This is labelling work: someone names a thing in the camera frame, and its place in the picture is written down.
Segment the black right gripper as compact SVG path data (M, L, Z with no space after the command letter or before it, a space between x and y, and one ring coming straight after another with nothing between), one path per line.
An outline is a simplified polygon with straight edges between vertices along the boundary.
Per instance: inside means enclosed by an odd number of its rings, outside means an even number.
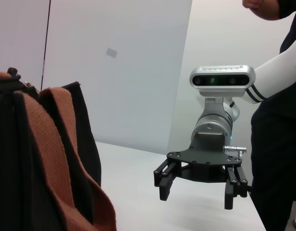
M153 171L160 200L166 201L176 177L207 183L226 182L224 209L233 209L234 198L247 197L248 180L242 159L225 153L223 134L196 134L188 149L173 151Z

